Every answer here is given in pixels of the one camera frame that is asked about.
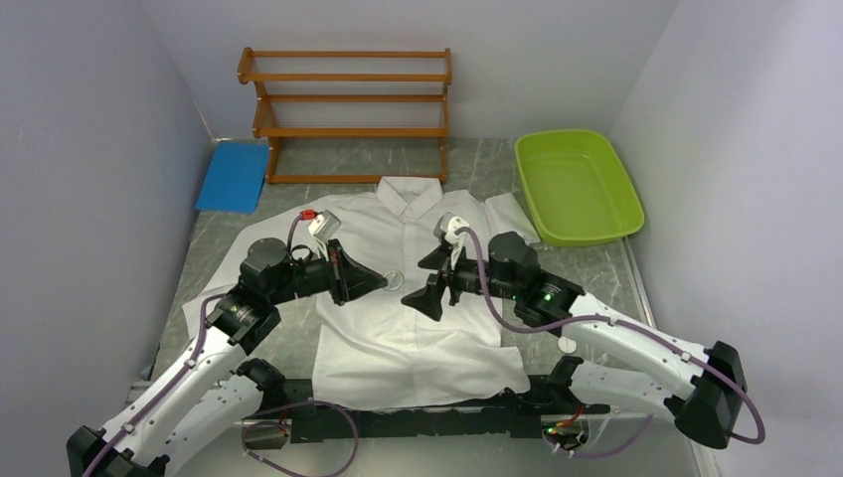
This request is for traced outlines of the white shirt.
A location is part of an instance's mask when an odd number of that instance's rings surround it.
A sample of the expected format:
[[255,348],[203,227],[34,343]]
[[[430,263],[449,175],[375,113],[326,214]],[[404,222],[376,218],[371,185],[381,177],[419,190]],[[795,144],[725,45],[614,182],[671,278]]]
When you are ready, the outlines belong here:
[[502,345],[501,326],[483,298],[462,295],[439,321],[402,303],[427,280],[419,263],[436,248],[433,231],[445,214],[466,220],[482,243],[508,232],[537,242],[513,194],[481,201],[465,190],[444,192],[435,179],[387,177],[373,192],[326,196],[310,208],[340,220],[337,239],[353,259],[404,278],[396,291],[378,290],[343,306],[317,296],[323,326],[312,372],[315,398],[381,410],[529,388],[520,351]]

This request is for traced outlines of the white round brooch backing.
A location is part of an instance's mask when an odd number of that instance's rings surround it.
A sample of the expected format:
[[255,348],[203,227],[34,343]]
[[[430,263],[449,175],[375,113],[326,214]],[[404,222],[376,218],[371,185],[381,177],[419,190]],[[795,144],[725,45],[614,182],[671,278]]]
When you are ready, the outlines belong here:
[[404,284],[404,275],[398,270],[390,270],[384,274],[386,283],[384,289],[388,292],[400,290]]

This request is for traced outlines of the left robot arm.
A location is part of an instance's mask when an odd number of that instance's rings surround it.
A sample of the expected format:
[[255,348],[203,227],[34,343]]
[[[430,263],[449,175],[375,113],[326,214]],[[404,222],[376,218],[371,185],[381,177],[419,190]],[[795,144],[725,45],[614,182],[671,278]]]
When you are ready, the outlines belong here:
[[199,332],[178,360],[102,427],[69,438],[71,474],[172,476],[235,421],[277,414],[285,378],[251,354],[279,324],[278,305],[323,292],[344,305],[387,284],[336,239],[310,259],[278,238],[254,242],[237,284],[201,305]]

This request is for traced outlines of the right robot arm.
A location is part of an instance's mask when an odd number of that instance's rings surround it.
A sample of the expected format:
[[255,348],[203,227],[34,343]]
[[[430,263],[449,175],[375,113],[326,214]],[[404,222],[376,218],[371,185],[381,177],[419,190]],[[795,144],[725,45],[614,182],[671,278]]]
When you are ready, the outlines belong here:
[[713,449],[740,439],[735,425],[743,408],[759,417],[736,348],[722,341],[710,347],[688,342],[627,317],[542,269],[536,251],[515,233],[493,237],[476,259],[442,238],[419,266],[431,274],[402,302],[434,321],[445,304],[458,304],[465,293],[482,297],[493,318],[500,316],[493,299],[507,299],[522,323],[500,320],[504,328],[589,344],[626,364],[613,369],[562,357],[545,378],[548,402],[557,411],[626,407],[669,419],[685,437]]

